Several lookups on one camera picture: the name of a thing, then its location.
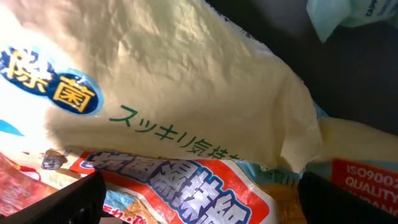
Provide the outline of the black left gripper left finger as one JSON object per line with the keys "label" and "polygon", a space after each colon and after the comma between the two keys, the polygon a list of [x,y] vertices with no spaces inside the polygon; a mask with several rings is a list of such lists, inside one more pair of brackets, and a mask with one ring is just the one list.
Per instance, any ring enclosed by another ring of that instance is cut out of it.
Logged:
{"label": "black left gripper left finger", "polygon": [[1,224],[98,224],[105,197],[103,175],[95,171],[15,214],[2,217]]}

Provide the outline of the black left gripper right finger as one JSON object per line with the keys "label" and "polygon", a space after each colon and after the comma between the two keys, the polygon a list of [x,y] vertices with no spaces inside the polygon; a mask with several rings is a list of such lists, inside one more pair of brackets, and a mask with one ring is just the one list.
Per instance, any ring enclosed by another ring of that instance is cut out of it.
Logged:
{"label": "black left gripper right finger", "polygon": [[396,216],[312,172],[304,172],[298,183],[298,195],[308,223],[397,224]]}

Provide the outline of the green wet wipes pack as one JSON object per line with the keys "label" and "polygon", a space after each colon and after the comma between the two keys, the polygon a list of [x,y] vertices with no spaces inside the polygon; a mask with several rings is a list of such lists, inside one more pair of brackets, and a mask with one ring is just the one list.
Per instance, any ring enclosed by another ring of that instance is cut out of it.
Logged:
{"label": "green wet wipes pack", "polygon": [[379,21],[397,24],[397,0],[308,0],[306,10],[322,43],[338,26],[359,27]]}

